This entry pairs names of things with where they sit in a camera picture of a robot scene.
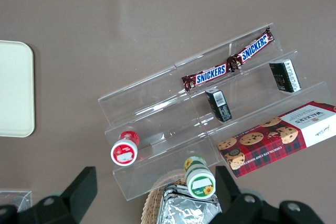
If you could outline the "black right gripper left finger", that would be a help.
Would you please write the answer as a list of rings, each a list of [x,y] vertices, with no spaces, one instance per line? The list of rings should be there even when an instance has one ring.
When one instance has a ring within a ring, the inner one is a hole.
[[[1,223],[80,223],[97,192],[96,168],[87,166],[59,196],[48,196],[21,212],[14,205],[1,205]]]

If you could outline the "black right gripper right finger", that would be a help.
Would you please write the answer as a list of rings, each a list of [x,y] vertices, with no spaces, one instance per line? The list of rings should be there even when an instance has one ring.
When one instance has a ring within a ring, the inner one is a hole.
[[[216,166],[215,179],[222,212],[210,223],[323,223],[302,202],[285,200],[276,208],[252,193],[242,193],[225,166]]]

